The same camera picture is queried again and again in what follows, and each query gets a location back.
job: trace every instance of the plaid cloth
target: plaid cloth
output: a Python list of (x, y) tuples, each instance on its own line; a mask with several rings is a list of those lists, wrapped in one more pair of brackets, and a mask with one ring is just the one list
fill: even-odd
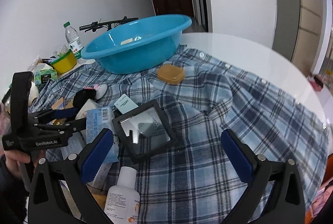
[[(97, 63), (84, 65), (49, 81), (30, 111), (50, 108), (61, 97), (69, 102), (96, 83), (108, 85), (98, 101), (103, 106), (113, 105), (123, 93), (139, 105), (157, 100), (180, 144), (137, 165), (120, 146), (120, 162), (112, 165), (105, 185), (107, 190), (116, 183), (121, 166), (137, 169), (139, 223), (222, 222), (246, 189), (220, 144), (227, 128), (255, 154), (274, 161), (295, 159), (309, 207), (325, 172), (328, 127), (286, 92), (198, 50), (182, 46), (164, 64), (184, 68), (184, 81), (177, 86), (160, 81), (161, 65), (128, 75), (110, 74)], [(62, 159), (59, 151), (48, 152), (48, 158)], [(271, 186), (252, 219), (260, 216)]]

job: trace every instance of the human hand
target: human hand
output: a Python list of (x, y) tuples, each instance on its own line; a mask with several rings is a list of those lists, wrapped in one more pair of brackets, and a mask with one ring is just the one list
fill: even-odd
[[(21, 163), (29, 164), (30, 156), (21, 152), (19, 150), (9, 150), (5, 151), (6, 156), (6, 167), (8, 171), (16, 178), (21, 178), (21, 174), (19, 171), (19, 165)], [(37, 166), (38, 160), (42, 157), (45, 157), (45, 151), (42, 150), (39, 154), (38, 159), (34, 162), (34, 166)]]

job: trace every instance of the bottle label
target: bottle label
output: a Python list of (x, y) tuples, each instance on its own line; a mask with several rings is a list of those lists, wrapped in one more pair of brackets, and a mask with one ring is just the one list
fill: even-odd
[(124, 195), (109, 193), (104, 212), (115, 223), (138, 223), (140, 201), (127, 199)]
[(70, 43), (69, 47), (71, 48), (75, 58), (77, 60), (81, 59), (81, 51), (83, 46), (81, 45), (80, 38), (77, 38), (74, 42)]

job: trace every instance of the lotion bottle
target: lotion bottle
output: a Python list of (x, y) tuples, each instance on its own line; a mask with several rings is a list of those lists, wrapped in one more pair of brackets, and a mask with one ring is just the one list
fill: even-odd
[(137, 171), (121, 167), (117, 185), (110, 187), (104, 212), (114, 224), (137, 223), (140, 195), (134, 189)]

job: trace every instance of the water bottle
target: water bottle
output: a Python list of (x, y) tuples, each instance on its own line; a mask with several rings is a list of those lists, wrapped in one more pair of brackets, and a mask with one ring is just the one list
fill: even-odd
[(70, 22), (64, 24), (66, 29), (66, 40), (79, 64), (84, 64), (86, 60), (81, 57), (83, 46), (77, 31), (71, 26)]

